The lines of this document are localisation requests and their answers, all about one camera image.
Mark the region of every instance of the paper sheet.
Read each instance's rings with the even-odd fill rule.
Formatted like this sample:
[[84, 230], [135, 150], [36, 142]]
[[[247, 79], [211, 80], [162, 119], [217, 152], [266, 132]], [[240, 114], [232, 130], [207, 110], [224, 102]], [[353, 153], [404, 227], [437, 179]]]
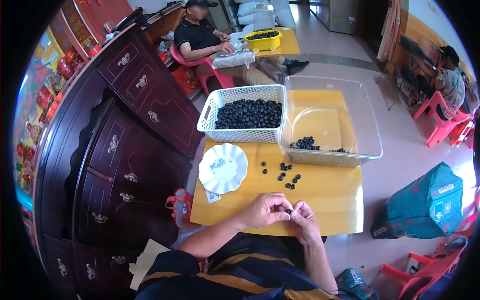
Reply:
[[138, 290], [140, 282], [143, 280], [148, 270], [150, 270], [156, 256], [159, 253], [166, 251], [170, 251], [170, 249], [152, 239], [148, 240], [147, 246], [145, 246], [145, 250], [137, 258], [137, 262], [135, 264], [130, 264], [129, 271], [133, 274], [132, 283], [130, 283], [131, 289]]

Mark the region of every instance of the dark wooden cabinet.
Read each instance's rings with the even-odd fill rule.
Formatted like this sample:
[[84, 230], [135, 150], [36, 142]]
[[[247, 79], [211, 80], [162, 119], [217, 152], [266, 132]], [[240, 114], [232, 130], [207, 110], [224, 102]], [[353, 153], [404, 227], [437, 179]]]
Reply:
[[75, 289], [77, 275], [72, 254], [72, 242], [54, 239], [43, 234], [43, 241], [48, 251], [43, 264], [48, 270], [50, 278], [61, 289]]
[[137, 37], [132, 36], [128, 43], [118, 45], [97, 69], [114, 88], [118, 88], [145, 55], [145, 48]]
[[165, 202], [185, 188], [204, 134], [142, 34], [122, 32], [87, 63], [38, 145], [39, 254], [68, 298], [131, 299], [128, 263], [148, 239], [177, 239]]

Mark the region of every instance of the striped shirt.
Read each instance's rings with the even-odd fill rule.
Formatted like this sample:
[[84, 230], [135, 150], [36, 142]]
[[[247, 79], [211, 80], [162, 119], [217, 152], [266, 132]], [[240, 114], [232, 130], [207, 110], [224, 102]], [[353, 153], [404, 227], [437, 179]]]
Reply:
[[275, 247], [248, 247], [209, 261], [209, 272], [201, 273], [197, 259], [186, 252], [160, 253], [143, 278], [136, 300], [353, 299], [327, 293]]

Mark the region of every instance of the teal plastic bag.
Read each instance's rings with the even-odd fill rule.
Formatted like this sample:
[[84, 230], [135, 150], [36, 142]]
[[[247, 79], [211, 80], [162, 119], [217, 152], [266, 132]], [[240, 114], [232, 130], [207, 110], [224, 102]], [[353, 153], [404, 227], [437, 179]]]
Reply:
[[463, 219], [462, 196], [463, 179], [441, 162], [388, 198], [370, 227], [370, 235], [374, 239], [452, 235]]

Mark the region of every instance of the white bag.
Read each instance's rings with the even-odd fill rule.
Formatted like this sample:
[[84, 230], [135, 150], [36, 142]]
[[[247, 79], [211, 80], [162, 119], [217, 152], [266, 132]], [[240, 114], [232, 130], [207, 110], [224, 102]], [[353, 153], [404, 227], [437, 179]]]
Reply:
[[255, 24], [245, 25], [245, 27], [242, 29], [242, 32], [246, 32], [247, 34], [250, 34], [253, 31], [255, 31]]
[[260, 2], [258, 0], [235, 0], [235, 3], [242, 4], [242, 3], [251, 3], [251, 2]]
[[253, 23], [255, 23], [255, 18], [253, 16], [253, 13], [249, 14], [249, 15], [246, 15], [246, 16], [243, 16], [243, 17], [239, 17], [239, 24], [240, 25], [249, 25], [249, 24], [253, 24]]
[[216, 70], [241, 65], [247, 65], [247, 69], [249, 69], [249, 64], [253, 62], [255, 62], [255, 52], [244, 49], [234, 54], [215, 56], [212, 62], [212, 69]]
[[295, 20], [293, 19], [292, 11], [290, 7], [287, 7], [281, 11], [275, 10], [275, 20], [278, 25], [282, 27], [293, 27], [295, 29], [297, 26], [295, 25]]
[[242, 3], [239, 5], [239, 11], [237, 12], [237, 17], [243, 17], [253, 13], [253, 9], [257, 3], [262, 4], [262, 1], [258, 2], [249, 2], [249, 3]]
[[289, 7], [289, 1], [288, 0], [270, 0], [272, 3], [273, 9], [275, 11], [282, 11], [285, 8]]

